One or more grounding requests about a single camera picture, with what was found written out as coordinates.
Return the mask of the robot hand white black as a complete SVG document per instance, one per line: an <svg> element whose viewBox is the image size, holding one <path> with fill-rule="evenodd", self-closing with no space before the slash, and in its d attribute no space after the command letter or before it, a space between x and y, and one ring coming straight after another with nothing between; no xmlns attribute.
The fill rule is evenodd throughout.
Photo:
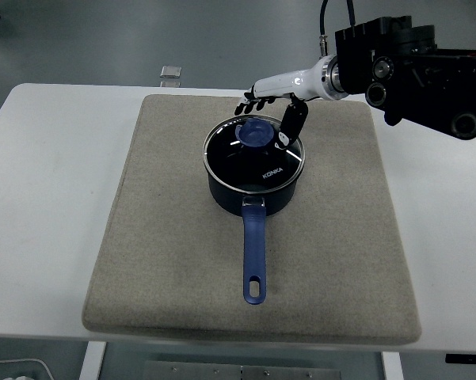
<svg viewBox="0 0 476 380"><path fill-rule="evenodd" d="M327 88L329 79L326 77L327 66L333 56L327 55L320 59L312 68L297 70L256 81L245 91L238 102L234 114L248 114L256 107L263 109L266 103L271 104L276 98L288 98L293 108L299 101L316 98L332 100Z"/></svg>

